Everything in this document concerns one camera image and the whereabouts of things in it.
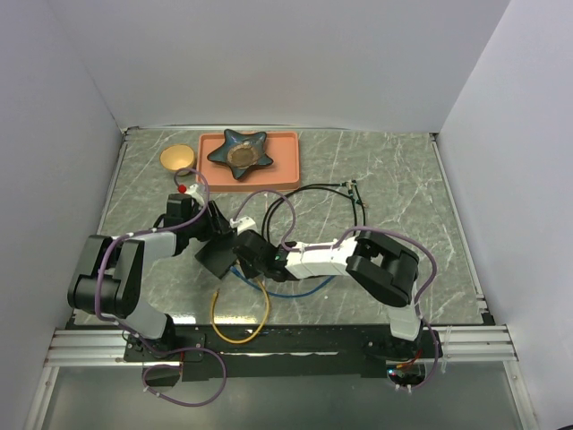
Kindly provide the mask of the black network switch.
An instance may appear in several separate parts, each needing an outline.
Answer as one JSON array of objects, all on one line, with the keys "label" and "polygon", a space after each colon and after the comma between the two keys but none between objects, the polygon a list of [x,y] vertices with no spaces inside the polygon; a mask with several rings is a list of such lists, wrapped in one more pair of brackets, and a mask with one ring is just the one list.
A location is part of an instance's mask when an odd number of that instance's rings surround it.
[{"label": "black network switch", "polygon": [[234,242],[231,235],[213,238],[194,257],[211,274],[222,280],[235,264]]}]

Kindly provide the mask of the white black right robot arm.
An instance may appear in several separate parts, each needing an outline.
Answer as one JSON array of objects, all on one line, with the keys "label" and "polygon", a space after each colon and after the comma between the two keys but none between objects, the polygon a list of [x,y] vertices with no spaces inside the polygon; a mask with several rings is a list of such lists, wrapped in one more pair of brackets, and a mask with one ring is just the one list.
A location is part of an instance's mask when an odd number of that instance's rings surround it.
[{"label": "white black right robot arm", "polygon": [[236,238],[233,252],[248,279],[350,277],[388,308],[391,346],[398,355],[411,357],[423,345],[414,306],[419,258],[387,235],[363,231],[341,243],[293,242],[283,248],[245,230]]}]

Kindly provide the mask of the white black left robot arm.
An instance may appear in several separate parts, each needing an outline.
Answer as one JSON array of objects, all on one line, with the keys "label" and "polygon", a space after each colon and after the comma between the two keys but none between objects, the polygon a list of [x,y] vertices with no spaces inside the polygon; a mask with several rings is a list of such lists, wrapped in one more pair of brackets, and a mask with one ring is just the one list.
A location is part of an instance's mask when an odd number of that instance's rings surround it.
[{"label": "white black left robot arm", "polygon": [[172,193],[152,228],[86,239],[68,288],[68,304],[145,339],[145,348],[156,359],[169,359],[177,349],[175,323],[141,297],[144,270],[180,255],[196,240],[204,247],[195,259],[222,278],[235,260],[235,238],[236,228],[214,202]]}]

